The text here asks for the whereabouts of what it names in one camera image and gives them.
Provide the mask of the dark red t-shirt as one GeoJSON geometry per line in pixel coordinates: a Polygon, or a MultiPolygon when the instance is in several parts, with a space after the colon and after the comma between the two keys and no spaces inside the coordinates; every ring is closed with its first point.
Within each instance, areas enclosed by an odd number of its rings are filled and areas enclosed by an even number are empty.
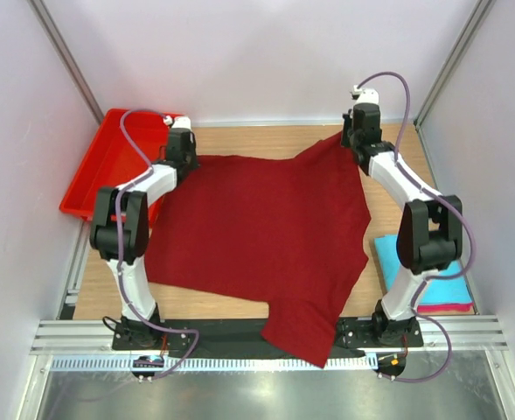
{"type": "Polygon", "coordinates": [[[293,158],[203,156],[168,193],[148,279],[268,305],[262,337],[323,367],[367,265],[371,216],[351,152],[333,135],[293,158]]]}

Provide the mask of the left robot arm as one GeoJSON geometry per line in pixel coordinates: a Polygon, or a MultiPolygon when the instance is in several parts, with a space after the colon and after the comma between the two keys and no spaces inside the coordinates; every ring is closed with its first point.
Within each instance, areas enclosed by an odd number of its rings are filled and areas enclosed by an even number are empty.
{"type": "Polygon", "coordinates": [[[122,301],[121,319],[113,327],[114,350],[151,350],[163,340],[163,325],[145,269],[150,239],[149,207],[176,189],[198,167],[190,126],[177,121],[168,130],[164,157],[152,163],[122,133],[148,169],[116,187],[99,189],[90,228],[90,244],[111,269],[122,301]]]}

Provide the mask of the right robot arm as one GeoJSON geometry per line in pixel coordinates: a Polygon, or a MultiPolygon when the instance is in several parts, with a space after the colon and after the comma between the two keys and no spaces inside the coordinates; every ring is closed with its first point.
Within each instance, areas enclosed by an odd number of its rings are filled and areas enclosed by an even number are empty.
{"type": "Polygon", "coordinates": [[[346,328],[349,348],[401,347],[407,339],[420,345],[416,309],[431,277],[439,275],[462,253],[462,202],[439,193],[398,161],[382,138],[380,109],[359,102],[344,115],[341,144],[351,150],[363,173],[384,187],[402,211],[396,239],[400,262],[392,287],[378,301],[370,319],[353,319],[346,328]]]}

